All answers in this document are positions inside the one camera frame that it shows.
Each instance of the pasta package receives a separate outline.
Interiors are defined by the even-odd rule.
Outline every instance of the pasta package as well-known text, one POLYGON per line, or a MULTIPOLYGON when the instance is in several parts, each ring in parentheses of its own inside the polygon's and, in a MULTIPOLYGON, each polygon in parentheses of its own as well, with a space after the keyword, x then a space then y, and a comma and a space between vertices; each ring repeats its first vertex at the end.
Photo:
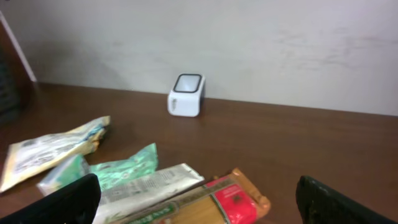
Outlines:
POLYGON ((104 116, 65 133, 48 134, 10 145, 0 192, 59 165, 72 155, 95 152, 109 123, 110 117, 104 116))
POLYGON ((267 197, 239 170, 113 224, 249 224, 271 209, 267 197))

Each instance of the white wall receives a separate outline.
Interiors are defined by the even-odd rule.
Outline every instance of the white wall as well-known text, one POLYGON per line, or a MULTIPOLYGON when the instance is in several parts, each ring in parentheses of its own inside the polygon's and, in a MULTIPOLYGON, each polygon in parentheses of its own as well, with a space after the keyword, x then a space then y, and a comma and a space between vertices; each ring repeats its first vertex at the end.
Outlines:
POLYGON ((0 1, 43 82, 398 115, 396 0, 0 1))

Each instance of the snack package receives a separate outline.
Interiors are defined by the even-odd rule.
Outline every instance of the snack package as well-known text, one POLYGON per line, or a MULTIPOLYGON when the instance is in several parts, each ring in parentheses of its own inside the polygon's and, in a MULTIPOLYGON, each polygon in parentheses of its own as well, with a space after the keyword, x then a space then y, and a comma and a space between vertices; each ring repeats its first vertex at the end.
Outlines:
POLYGON ((89 173, 90 167, 85 158, 77 154, 65 159, 36 186, 44 196, 47 196, 89 173))
POLYGON ((55 167, 71 155, 95 152, 109 122, 110 117, 104 116, 66 133, 48 134, 10 145, 0 192, 55 167))
POLYGON ((159 203, 204 178, 186 164, 169 167, 105 190, 93 224, 110 223, 159 203))
POLYGON ((93 165, 90 169, 97 175, 101 191, 104 191, 154 173, 157 164, 156 144, 152 143, 129 159, 93 165))
POLYGON ((249 224, 268 213, 270 201, 239 169, 114 224, 249 224))

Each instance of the green package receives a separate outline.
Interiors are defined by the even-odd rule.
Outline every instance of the green package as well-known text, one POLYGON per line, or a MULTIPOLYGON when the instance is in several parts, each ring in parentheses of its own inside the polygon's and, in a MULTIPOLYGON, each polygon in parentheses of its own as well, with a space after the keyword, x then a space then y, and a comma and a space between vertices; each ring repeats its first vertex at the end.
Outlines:
POLYGON ((98 176, 101 191, 155 172, 158 160, 156 144, 150 144, 137 154, 122 161, 104 162, 90 166, 98 176))
POLYGON ((37 188, 44 196, 80 179, 90 173, 90 167, 81 154, 65 159, 37 184, 37 188))

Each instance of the red label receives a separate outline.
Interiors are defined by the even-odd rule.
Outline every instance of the red label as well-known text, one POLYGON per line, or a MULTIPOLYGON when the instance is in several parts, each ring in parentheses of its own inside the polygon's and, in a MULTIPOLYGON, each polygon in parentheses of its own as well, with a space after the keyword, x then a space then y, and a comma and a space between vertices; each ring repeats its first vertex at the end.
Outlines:
MULTIPOLYGON (((211 187, 225 180, 223 177, 208 184, 211 187)), ((218 204, 222 215, 231 224, 250 224, 256 221, 257 210, 254 202, 238 185, 233 184, 213 194, 215 203, 218 204)))

